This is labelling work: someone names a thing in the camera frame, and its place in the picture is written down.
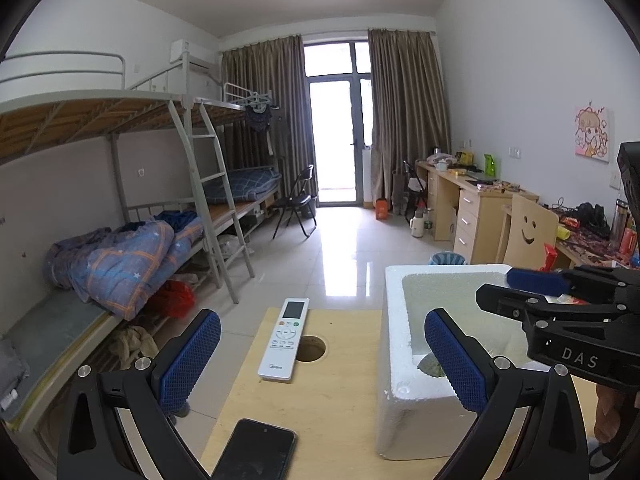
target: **door frame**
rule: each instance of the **door frame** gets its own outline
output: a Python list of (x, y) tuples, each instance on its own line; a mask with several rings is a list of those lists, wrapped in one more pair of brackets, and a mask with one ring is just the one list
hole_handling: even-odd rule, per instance
[(364, 143), (364, 118), (362, 116), (362, 92), (360, 91), (360, 81), (371, 79), (371, 72), (359, 73), (356, 65), (356, 43), (368, 43), (367, 40), (343, 40), (343, 41), (321, 41), (310, 43), (305, 46), (318, 46), (324, 44), (348, 43), (351, 54), (351, 72), (342, 74), (328, 74), (306, 76), (306, 84), (309, 95), (311, 94), (311, 83), (327, 83), (333, 81), (348, 81), (350, 83), (351, 96), (351, 124), (353, 125), (353, 161), (356, 172), (356, 200), (355, 202), (319, 202), (322, 207), (364, 204), (364, 183), (362, 179), (362, 155), (364, 150), (370, 150), (371, 146)]

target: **smartphone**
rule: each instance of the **smartphone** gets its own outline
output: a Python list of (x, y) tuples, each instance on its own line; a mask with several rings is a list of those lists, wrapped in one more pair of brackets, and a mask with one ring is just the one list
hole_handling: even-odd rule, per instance
[(238, 420), (211, 474), (212, 480), (282, 480), (296, 434), (257, 420)]

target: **wall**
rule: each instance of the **wall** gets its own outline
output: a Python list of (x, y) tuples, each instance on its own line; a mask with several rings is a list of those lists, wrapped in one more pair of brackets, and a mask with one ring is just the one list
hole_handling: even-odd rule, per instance
[[(610, 219), (618, 145), (640, 140), (640, 55), (607, 4), (446, 0), (436, 21), (453, 145), (471, 139), (545, 203), (600, 203)], [(614, 113), (609, 165), (574, 155), (576, 107), (590, 101)]]
[[(135, 0), (43, 0), (10, 52), (117, 52), (126, 58), (130, 84), (167, 65), (170, 45), (180, 39), (217, 53), (217, 38)], [(36, 70), (42, 63), (21, 62), (18, 68), (3, 64), (0, 73)], [(48, 70), (68, 63), (77, 67), (78, 58), (51, 58), (45, 63)], [(97, 68), (91, 61), (82, 66)], [(204, 79), (197, 81), (200, 94), (212, 92), (204, 86)], [(0, 100), (58, 89), (117, 87), (117, 78), (112, 76), (43, 76), (1, 85)], [(175, 131), (122, 135), (119, 151), (130, 205), (191, 195), (186, 156)], [(200, 154), (212, 161), (210, 151)], [(145, 170), (144, 177), (138, 175), (140, 168)], [(210, 168), (211, 163), (204, 164), (202, 171)], [(51, 243), (122, 222), (107, 142), (72, 143), (0, 166), (1, 217), (5, 223), (0, 224), (0, 333), (49, 290), (40, 268)]]
[[(220, 51), (231, 50), (260, 41), (274, 40), (293, 34), (301, 34), (306, 44), (323, 41), (366, 40), (370, 28), (390, 28), (400, 30), (436, 31), (436, 20), (429, 16), (410, 14), (380, 14), (377, 16), (351, 16), (309, 20), (308, 22), (288, 23), (257, 27), (225, 36), (220, 41)], [(436, 53), (439, 55), (438, 39), (433, 37)], [(371, 150), (362, 150), (362, 180), (364, 202), (373, 202), (371, 195)]]

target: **canvas picture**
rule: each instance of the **canvas picture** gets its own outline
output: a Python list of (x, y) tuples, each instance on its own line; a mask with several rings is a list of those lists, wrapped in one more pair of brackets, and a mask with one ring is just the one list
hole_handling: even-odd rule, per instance
[(591, 102), (585, 108), (576, 108), (575, 154), (609, 163), (613, 144), (609, 111), (594, 108)]

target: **white foam box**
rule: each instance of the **white foam box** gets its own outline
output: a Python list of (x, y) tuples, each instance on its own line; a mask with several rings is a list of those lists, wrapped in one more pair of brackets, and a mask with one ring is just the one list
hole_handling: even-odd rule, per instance
[[(465, 410), (446, 377), (418, 370), (431, 353), (424, 318), (444, 308), (462, 331), (492, 356), (537, 368), (527, 358), (522, 324), (480, 310), (483, 283), (506, 286), (505, 265), (395, 266), (386, 268), (385, 306), (378, 355), (376, 450), (389, 460), (451, 455), (476, 420)], [(519, 431), (526, 409), (516, 412), (508, 434)]]

